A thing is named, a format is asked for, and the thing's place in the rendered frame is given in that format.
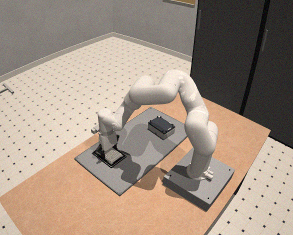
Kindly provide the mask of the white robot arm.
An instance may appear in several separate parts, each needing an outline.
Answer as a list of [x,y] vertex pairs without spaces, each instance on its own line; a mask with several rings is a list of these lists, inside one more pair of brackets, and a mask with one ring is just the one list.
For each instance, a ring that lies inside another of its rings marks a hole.
[[214,122],[209,121],[209,111],[196,84],[184,71],[178,69],[167,71],[158,85],[155,85],[154,80],[148,75],[139,77],[114,114],[109,108],[98,111],[99,124],[91,128],[91,132],[110,136],[114,130],[121,131],[133,112],[142,105],[168,104],[178,93],[187,113],[184,130],[194,148],[186,172],[190,178],[197,181],[213,179],[214,173],[210,171],[209,165],[216,149],[218,127]]

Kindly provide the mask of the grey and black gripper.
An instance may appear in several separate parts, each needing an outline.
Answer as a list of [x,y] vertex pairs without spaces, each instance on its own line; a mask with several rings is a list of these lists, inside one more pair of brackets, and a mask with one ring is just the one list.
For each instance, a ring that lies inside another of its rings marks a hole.
[[[100,153],[100,156],[105,159],[105,151],[109,150],[111,147],[113,147],[115,150],[117,150],[117,142],[119,140],[119,135],[116,134],[115,130],[113,134],[109,136],[99,135],[98,141],[99,146],[97,147],[96,151]],[[102,151],[103,149],[103,151]]]

